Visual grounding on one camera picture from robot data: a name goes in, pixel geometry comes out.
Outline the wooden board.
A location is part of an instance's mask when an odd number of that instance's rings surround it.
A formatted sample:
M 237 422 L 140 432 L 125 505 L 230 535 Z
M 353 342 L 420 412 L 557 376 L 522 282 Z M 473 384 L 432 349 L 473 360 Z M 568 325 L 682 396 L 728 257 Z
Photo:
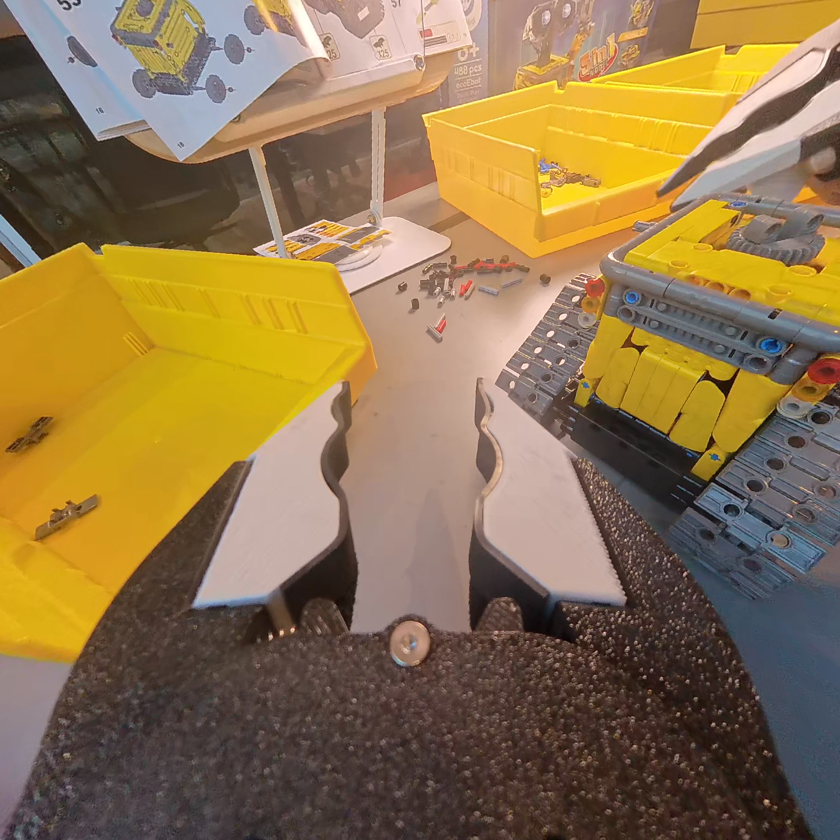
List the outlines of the wooden board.
M 331 123 L 384 111 L 437 89 L 454 63 L 455 55 L 445 53 L 426 56 L 423 69 L 406 57 L 341 77 L 324 79 L 314 71 L 308 83 L 278 81 L 183 162 L 207 163 L 297 133 L 320 130 Z

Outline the small grey track link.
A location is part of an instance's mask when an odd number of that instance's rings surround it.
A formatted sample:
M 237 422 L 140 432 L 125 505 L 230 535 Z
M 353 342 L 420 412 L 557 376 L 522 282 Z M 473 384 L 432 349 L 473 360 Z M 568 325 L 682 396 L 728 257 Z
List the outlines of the small grey track link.
M 48 520 L 37 526 L 35 530 L 35 541 L 43 541 L 66 528 L 72 522 L 87 516 L 98 507 L 99 502 L 99 495 L 94 494 L 81 502 L 68 500 L 64 507 L 53 508 Z
M 32 448 L 41 443 L 49 434 L 55 418 L 52 416 L 41 416 L 30 424 L 28 430 L 19 437 L 16 437 L 8 446 L 5 453 L 15 455 Z

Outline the grey desk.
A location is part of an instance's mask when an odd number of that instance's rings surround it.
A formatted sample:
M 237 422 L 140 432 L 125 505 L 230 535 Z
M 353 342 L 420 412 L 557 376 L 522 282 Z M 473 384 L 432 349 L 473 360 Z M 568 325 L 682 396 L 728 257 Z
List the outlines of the grey desk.
M 578 444 L 627 606 L 470 630 L 476 391 L 627 239 L 528 259 L 439 344 L 432 303 L 354 294 L 377 372 L 339 433 L 351 629 L 254 643 L 262 607 L 192 606 L 232 456 L 75 665 L 2 657 L 2 837 L 838 838 L 838 548 L 751 600 Z

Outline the person's right hand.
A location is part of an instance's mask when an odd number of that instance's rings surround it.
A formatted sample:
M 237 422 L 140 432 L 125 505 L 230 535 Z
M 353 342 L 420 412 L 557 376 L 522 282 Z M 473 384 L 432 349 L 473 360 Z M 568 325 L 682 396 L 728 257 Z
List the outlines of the person's right hand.
M 807 163 L 808 186 L 826 205 L 839 205 L 839 156 L 831 145 L 812 155 Z

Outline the blue toy kit box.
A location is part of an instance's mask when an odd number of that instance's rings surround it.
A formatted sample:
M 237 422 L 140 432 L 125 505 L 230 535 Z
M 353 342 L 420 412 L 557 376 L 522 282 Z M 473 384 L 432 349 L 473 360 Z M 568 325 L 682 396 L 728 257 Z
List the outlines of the blue toy kit box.
M 443 107 L 555 81 L 593 81 L 690 47 L 698 1 L 463 2 L 472 46 L 458 53 Z

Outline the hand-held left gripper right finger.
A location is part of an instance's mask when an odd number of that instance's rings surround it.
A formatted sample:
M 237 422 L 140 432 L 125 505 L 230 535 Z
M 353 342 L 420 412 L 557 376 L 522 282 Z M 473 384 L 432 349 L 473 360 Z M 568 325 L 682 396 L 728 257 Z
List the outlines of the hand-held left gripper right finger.
M 622 610 L 627 594 L 572 453 L 501 388 L 476 381 L 486 484 L 469 545 L 469 621 L 507 598 L 526 632 L 567 634 L 565 606 Z

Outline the instruction booklet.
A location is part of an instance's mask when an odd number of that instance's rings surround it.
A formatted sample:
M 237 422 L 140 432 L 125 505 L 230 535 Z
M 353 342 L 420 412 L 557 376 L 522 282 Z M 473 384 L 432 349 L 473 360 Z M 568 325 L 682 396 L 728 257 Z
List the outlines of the instruction booklet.
M 97 140 L 181 161 L 269 87 L 472 44 L 461 2 L 2 2 Z

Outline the yellow plastic storage bin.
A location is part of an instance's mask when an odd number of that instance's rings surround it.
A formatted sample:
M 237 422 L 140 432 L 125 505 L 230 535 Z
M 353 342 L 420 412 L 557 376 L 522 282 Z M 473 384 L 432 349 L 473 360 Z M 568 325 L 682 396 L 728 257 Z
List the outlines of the yellow plastic storage bin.
M 441 197 L 531 258 L 667 214 L 657 189 L 735 103 L 673 88 L 552 83 L 424 116 Z M 545 158 L 602 180 L 543 197 Z
M 376 370 L 339 272 L 78 244 L 1 283 L 1 650 L 73 663 L 123 584 L 234 462 Z M 5 447 L 42 416 L 47 437 Z M 68 500 L 98 507 L 35 541 Z
M 838 1 L 701 1 L 690 47 L 798 44 L 838 18 Z
M 797 46 L 746 45 L 731 53 L 723 47 L 703 49 L 617 72 L 606 80 L 612 84 L 636 87 L 732 93 L 736 100 L 730 110 L 744 93 Z

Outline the yellow building-block toy vehicle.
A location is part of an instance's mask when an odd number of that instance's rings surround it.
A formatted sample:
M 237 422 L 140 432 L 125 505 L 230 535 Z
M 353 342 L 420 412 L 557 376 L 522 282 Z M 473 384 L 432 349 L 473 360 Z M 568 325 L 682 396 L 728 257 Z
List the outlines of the yellow building-block toy vehicle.
M 838 207 L 707 196 L 601 262 L 575 403 L 708 482 L 780 406 L 838 392 Z

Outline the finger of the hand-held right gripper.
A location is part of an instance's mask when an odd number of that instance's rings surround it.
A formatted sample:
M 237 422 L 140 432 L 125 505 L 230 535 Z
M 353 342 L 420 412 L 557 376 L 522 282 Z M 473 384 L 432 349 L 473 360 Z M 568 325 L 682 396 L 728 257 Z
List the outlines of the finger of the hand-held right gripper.
M 838 123 L 839 23 L 800 43 L 762 76 L 689 154 L 677 174 L 700 174 L 767 133 L 781 148 Z
M 658 196 L 682 190 L 673 208 L 704 195 L 735 192 L 741 188 L 763 196 L 796 196 L 803 186 L 809 187 L 810 178 L 806 161 L 799 161 L 800 141 L 789 140 L 781 148 L 771 150 L 764 146 L 768 138 L 767 133 L 761 134 L 744 149 L 700 174 L 677 174 L 676 170 L 659 187 Z

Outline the yellow black sticker sheet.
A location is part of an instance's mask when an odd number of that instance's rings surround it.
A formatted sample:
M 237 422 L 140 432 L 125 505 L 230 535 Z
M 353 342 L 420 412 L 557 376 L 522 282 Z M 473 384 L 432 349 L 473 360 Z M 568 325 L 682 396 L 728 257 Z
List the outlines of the yellow black sticker sheet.
M 365 252 L 392 234 L 391 229 L 373 224 L 349 226 L 323 219 L 283 238 L 285 255 L 302 261 L 337 265 Z

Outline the pile of small building pieces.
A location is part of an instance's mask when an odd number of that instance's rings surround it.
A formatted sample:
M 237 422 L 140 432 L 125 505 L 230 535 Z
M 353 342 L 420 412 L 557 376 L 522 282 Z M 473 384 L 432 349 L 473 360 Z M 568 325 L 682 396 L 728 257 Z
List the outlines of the pile of small building pieces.
M 473 297 L 499 298 L 522 287 L 532 268 L 509 255 L 476 257 L 468 261 L 457 255 L 428 262 L 414 280 L 399 280 L 393 297 L 418 322 L 428 309 L 426 336 L 436 344 L 444 341 L 448 326 L 446 308 Z

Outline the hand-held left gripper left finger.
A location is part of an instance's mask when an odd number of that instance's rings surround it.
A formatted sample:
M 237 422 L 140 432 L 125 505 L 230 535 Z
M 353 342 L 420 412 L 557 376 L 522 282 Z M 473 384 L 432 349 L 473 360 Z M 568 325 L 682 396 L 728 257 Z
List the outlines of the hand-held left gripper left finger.
M 248 457 L 192 608 L 257 606 L 277 637 L 347 633 L 358 561 L 340 480 L 348 382 L 331 385 Z

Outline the heap of grey blue pieces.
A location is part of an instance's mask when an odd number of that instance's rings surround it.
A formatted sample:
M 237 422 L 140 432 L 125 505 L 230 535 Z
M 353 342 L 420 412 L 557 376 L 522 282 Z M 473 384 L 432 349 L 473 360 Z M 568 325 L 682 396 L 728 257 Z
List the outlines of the heap of grey blue pieces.
M 539 161 L 539 189 L 543 197 L 569 185 L 596 188 L 602 185 L 602 180 L 589 173 L 573 171 L 556 161 L 545 158 Z

